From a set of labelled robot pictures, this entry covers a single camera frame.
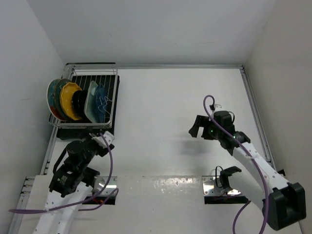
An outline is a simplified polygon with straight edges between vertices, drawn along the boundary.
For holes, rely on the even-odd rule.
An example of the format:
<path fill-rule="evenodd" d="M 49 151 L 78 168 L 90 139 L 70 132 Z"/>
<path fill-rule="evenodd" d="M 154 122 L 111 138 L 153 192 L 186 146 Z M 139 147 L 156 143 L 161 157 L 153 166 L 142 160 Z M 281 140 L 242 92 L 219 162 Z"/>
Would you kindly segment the light green rectangular plate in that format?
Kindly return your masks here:
<path fill-rule="evenodd" d="M 93 124 L 97 123 L 97 118 L 94 111 L 95 92 L 97 90 L 97 87 L 98 84 L 95 81 L 91 81 L 87 91 L 87 97 L 84 105 L 84 114 Z"/>

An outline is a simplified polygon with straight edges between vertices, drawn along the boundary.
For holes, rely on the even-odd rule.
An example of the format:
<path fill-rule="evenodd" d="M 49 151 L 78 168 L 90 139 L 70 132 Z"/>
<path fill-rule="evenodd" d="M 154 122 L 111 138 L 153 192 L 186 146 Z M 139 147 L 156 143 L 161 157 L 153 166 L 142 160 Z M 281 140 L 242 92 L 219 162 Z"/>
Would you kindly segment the black round plate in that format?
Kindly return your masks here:
<path fill-rule="evenodd" d="M 81 118 L 85 118 L 84 106 L 87 98 L 87 90 L 78 90 L 75 91 L 72 97 L 72 104 L 75 110 L 75 113 Z"/>

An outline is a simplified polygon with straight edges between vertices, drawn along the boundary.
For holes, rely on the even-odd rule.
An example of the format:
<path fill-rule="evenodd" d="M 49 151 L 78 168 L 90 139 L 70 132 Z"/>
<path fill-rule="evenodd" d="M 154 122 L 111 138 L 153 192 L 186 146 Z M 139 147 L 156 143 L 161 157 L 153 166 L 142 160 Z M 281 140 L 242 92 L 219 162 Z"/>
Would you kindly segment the yellow polka dot plate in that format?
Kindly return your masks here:
<path fill-rule="evenodd" d="M 81 90 L 82 89 L 76 83 L 69 82 L 62 87 L 60 92 L 61 108 L 67 117 L 74 121 L 80 120 L 81 116 L 74 109 L 72 98 L 76 91 Z"/>

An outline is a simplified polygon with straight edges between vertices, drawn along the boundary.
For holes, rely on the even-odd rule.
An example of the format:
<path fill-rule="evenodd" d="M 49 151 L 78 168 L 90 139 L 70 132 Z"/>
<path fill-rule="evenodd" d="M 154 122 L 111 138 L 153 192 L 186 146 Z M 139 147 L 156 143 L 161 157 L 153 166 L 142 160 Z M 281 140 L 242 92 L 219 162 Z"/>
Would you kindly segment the red and teal plate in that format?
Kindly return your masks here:
<path fill-rule="evenodd" d="M 53 81 L 49 83 L 48 88 L 47 88 L 47 104 L 48 104 L 51 114 L 54 117 L 56 117 L 59 120 L 64 120 L 62 115 L 57 110 L 56 101 L 55 101 L 55 91 L 56 91 L 56 86 L 59 81 L 60 79 L 54 79 Z"/>

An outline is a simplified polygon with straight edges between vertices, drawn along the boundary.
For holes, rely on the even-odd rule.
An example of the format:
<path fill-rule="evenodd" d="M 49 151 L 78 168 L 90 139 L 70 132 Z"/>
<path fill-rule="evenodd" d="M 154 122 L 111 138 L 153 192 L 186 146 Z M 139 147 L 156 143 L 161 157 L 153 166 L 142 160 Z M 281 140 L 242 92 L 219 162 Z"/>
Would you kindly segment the dark blue leaf-shaped dish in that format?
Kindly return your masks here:
<path fill-rule="evenodd" d="M 100 84 L 95 92 L 94 110 L 98 123 L 103 123 L 107 113 L 107 92 L 105 87 Z"/>

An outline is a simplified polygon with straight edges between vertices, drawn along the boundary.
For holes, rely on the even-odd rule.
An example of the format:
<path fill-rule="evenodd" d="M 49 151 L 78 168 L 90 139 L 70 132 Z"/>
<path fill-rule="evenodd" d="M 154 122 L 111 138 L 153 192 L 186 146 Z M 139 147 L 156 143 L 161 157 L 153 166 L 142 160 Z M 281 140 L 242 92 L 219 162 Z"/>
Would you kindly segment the teal round floral plate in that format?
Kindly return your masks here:
<path fill-rule="evenodd" d="M 60 93 L 62 88 L 69 83 L 70 80 L 69 79 L 58 79 L 58 82 L 56 84 L 56 88 L 55 88 L 55 103 L 56 103 L 56 108 L 57 111 L 59 112 L 60 116 L 61 116 L 61 120 L 68 120 L 68 116 L 64 113 L 61 104 L 60 104 Z"/>

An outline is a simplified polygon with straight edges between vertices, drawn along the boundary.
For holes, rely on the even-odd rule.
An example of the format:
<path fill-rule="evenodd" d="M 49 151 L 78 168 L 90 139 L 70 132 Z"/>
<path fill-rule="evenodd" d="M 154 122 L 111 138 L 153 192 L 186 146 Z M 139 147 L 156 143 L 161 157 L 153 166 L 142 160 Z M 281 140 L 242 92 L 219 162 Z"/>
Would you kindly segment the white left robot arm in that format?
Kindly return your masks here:
<path fill-rule="evenodd" d="M 114 136 L 108 132 L 84 141 L 70 142 L 53 167 L 47 200 L 36 234 L 66 234 L 85 202 L 100 195 L 109 185 L 112 174 L 100 180 L 100 173 L 89 168 L 96 156 L 111 154 Z"/>

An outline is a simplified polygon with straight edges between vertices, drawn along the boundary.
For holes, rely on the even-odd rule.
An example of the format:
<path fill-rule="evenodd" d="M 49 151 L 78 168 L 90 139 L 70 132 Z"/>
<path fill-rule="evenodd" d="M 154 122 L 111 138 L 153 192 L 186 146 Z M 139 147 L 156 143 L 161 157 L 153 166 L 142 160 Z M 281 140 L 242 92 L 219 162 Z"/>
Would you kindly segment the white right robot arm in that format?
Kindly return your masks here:
<path fill-rule="evenodd" d="M 290 183 L 279 174 L 255 149 L 251 140 L 236 131 L 228 111 L 216 111 L 212 117 L 196 116 L 189 134 L 217 140 L 250 174 L 246 176 L 237 166 L 223 169 L 216 181 L 223 190 L 236 189 L 263 213 L 264 221 L 279 231 L 306 218 L 305 190 L 300 183 Z"/>

